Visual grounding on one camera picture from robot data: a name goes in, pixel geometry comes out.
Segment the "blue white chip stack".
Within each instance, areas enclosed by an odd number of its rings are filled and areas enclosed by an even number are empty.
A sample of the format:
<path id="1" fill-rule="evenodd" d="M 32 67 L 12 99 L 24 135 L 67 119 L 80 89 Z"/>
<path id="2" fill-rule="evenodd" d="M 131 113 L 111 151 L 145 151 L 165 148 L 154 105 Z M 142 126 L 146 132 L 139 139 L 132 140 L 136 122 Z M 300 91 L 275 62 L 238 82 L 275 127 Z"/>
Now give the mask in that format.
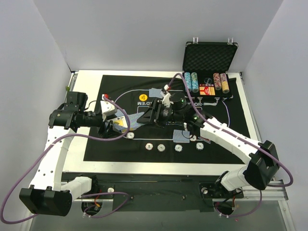
<path id="1" fill-rule="evenodd" d="M 182 149 L 183 149 L 183 147 L 182 147 L 180 144 L 176 144 L 176 145 L 175 145 L 175 151 L 176 151 L 176 152 L 181 152 Z"/>

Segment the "yellow dealer button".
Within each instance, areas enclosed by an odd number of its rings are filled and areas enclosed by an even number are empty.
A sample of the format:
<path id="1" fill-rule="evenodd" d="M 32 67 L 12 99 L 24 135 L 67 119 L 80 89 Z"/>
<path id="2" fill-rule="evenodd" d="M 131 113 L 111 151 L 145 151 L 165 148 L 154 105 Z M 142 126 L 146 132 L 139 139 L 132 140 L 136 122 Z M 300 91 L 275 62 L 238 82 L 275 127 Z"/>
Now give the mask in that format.
<path id="1" fill-rule="evenodd" d="M 148 96 L 147 96 L 146 94 L 141 94 L 141 95 L 139 96 L 139 100 L 140 100 L 141 102 L 145 102 L 145 101 L 148 100 Z"/>

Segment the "tan chip row in case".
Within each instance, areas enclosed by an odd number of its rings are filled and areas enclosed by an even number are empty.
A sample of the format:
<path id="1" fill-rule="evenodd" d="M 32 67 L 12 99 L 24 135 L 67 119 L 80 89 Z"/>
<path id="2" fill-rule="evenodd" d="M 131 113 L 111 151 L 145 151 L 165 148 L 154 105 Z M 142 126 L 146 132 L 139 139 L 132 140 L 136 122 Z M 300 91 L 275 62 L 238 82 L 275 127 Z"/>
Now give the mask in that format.
<path id="1" fill-rule="evenodd" d="M 221 81 L 221 88 L 222 92 L 227 94 L 230 92 L 229 84 L 228 84 L 228 78 L 225 73 L 220 74 L 220 81 Z"/>

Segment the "grey white chip stack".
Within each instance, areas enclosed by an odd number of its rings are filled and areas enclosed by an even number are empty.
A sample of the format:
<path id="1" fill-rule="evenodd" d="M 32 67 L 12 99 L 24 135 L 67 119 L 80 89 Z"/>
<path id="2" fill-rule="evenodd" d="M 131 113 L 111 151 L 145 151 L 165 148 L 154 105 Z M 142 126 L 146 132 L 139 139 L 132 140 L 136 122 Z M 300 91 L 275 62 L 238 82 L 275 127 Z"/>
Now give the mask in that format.
<path id="1" fill-rule="evenodd" d="M 163 144 L 159 144 L 157 146 L 157 149 L 158 149 L 159 152 L 163 152 L 163 151 L 165 151 L 166 147 Z"/>

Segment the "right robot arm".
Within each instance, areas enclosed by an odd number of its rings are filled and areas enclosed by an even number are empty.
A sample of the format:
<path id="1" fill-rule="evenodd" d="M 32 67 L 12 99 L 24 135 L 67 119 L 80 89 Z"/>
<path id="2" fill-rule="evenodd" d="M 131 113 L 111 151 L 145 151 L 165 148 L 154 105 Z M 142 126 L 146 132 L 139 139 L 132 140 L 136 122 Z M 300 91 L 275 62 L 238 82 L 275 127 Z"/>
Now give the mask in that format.
<path id="1" fill-rule="evenodd" d="M 217 195 L 225 197 L 236 189 L 252 186 L 264 190 L 279 170 L 275 145 L 248 138 L 219 122 L 211 114 L 195 107 L 191 97 L 182 92 L 165 92 L 164 97 L 151 102 L 150 122 L 165 127 L 169 122 L 182 125 L 194 135 L 208 139 L 238 157 L 245 166 L 223 172 L 213 185 Z"/>

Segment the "red orange card deck box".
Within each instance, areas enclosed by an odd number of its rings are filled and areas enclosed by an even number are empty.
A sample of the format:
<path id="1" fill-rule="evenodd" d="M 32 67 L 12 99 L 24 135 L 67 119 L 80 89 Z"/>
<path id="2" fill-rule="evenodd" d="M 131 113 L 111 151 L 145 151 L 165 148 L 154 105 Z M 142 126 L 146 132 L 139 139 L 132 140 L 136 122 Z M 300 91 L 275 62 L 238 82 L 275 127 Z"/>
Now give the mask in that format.
<path id="1" fill-rule="evenodd" d="M 200 95 L 215 96 L 215 88 L 210 86 L 199 87 Z"/>

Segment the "red chip row in case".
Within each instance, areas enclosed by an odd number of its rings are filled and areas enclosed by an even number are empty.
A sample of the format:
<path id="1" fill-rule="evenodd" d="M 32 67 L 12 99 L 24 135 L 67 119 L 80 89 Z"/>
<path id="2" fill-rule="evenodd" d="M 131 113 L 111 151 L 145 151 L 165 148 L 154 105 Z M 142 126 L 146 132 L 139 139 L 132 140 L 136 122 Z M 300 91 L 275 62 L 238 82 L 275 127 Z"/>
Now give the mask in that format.
<path id="1" fill-rule="evenodd" d="M 215 90 L 221 90 L 222 86 L 221 86 L 220 74 L 219 73 L 213 74 L 213 81 L 214 81 Z"/>

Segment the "black poker chip case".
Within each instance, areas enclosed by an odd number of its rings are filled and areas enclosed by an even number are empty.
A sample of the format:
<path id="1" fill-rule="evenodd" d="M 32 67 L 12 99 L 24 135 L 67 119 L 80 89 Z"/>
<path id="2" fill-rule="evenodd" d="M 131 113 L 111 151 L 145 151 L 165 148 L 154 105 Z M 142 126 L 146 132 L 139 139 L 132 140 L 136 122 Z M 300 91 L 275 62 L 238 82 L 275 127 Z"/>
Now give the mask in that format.
<path id="1" fill-rule="evenodd" d="M 198 75 L 199 87 L 215 87 L 213 81 L 214 73 L 225 73 L 228 78 L 230 92 L 225 94 L 221 90 L 215 90 L 215 96 L 200 95 L 190 92 L 191 97 L 195 101 L 214 103 L 219 100 L 228 100 L 233 98 L 233 93 L 230 87 L 230 78 L 228 70 L 234 59 L 238 49 L 238 43 L 233 41 L 233 38 L 228 38 L 226 42 L 202 42 L 198 37 L 193 37 L 192 41 L 185 44 L 184 58 L 182 71 L 196 72 Z M 205 78 L 211 78 L 212 84 L 205 84 Z"/>

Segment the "blue playing card deck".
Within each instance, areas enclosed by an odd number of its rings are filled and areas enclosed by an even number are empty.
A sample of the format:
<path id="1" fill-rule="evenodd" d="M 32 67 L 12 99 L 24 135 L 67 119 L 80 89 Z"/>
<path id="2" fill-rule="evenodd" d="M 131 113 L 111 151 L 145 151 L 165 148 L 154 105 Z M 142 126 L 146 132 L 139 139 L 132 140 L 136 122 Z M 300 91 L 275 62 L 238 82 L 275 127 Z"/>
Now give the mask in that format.
<path id="1" fill-rule="evenodd" d="M 124 116 L 109 119 L 107 122 L 111 124 L 112 129 L 116 132 L 125 133 L 128 129 L 128 123 Z"/>

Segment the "black poker table mat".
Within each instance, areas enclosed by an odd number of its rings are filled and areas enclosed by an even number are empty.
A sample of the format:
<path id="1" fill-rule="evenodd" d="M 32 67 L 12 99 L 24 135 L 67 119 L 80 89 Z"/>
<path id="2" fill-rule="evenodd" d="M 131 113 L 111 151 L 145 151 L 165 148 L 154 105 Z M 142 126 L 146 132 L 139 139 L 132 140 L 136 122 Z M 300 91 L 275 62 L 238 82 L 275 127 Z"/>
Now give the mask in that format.
<path id="1" fill-rule="evenodd" d="M 141 94 L 148 94 L 149 89 L 159 89 L 170 79 L 160 77 L 133 77 L 104 75 L 99 85 L 98 98 L 102 94 L 116 102 L 127 114 L 143 112 L 152 99 L 145 103 L 139 100 Z M 230 80 L 233 98 L 219 102 L 216 106 L 204 106 L 203 110 L 218 121 L 226 123 L 233 130 L 249 137 L 249 131 L 241 104 L 236 80 Z M 88 140 L 84 154 L 85 161 L 104 162 L 153 162 L 153 163 L 198 163 L 198 164 L 241 164 L 241 160 L 221 146 L 204 142 L 204 149 L 197 150 L 196 143 L 184 143 L 181 152 L 175 151 L 172 140 L 173 131 L 181 126 L 172 125 L 165 128 L 141 126 L 134 131 L 134 139 L 121 138 L 116 141 L 102 142 Z M 146 150 L 147 143 L 153 144 L 152 150 Z M 159 152 L 157 146 L 163 144 L 166 149 Z"/>

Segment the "clear round button in case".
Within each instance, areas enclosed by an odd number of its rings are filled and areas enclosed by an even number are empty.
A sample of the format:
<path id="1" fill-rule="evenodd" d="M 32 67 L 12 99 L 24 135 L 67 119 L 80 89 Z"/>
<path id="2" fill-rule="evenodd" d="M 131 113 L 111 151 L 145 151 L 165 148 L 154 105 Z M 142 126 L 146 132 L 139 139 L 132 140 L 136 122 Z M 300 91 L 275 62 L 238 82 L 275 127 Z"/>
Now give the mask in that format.
<path id="1" fill-rule="evenodd" d="M 212 79 L 207 77 L 207 78 L 204 79 L 204 83 L 205 84 L 212 84 Z"/>

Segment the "grey white single chip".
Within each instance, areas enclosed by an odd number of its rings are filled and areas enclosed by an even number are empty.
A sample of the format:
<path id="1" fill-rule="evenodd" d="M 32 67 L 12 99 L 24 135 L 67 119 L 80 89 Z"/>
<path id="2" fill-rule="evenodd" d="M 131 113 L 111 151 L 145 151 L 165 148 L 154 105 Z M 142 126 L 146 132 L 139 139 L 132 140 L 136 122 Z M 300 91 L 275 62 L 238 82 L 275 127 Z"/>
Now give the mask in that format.
<path id="1" fill-rule="evenodd" d="M 135 135 L 134 135 L 133 132 L 128 132 L 128 133 L 127 133 L 127 138 L 128 138 L 128 139 L 133 139 L 134 136 L 135 136 Z"/>

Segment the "red triangular dealer marker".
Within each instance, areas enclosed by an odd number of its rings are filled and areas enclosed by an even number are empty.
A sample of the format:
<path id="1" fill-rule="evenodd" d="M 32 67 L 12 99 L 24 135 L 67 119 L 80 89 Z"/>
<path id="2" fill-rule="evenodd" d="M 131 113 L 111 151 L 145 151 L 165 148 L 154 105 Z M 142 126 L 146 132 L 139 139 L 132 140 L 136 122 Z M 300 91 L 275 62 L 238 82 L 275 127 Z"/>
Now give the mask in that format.
<path id="1" fill-rule="evenodd" d="M 206 139 L 206 138 L 202 138 L 202 137 L 199 137 L 200 140 L 203 140 L 204 142 L 207 142 L 207 143 L 211 143 L 211 140 L 209 139 Z"/>

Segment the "blue chip row right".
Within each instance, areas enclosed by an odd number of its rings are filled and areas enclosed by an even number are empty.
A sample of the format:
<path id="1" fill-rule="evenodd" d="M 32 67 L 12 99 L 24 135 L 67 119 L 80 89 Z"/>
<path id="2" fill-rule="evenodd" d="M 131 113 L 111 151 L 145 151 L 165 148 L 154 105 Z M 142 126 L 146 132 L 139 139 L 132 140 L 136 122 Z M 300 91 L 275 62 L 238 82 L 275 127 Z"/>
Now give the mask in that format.
<path id="1" fill-rule="evenodd" d="M 196 72 L 191 73 L 192 92 L 197 93 L 199 91 L 198 75 Z"/>

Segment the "red white chip stack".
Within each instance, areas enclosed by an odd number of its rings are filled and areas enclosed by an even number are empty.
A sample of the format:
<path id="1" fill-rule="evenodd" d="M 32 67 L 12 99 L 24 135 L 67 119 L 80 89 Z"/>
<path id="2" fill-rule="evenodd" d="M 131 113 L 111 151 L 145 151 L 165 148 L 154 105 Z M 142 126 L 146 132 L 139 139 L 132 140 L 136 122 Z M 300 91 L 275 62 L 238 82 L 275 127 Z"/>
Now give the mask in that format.
<path id="1" fill-rule="evenodd" d="M 154 147 L 154 146 L 153 146 L 152 143 L 147 143 L 147 144 L 145 145 L 146 150 L 152 150 L 153 147 Z"/>

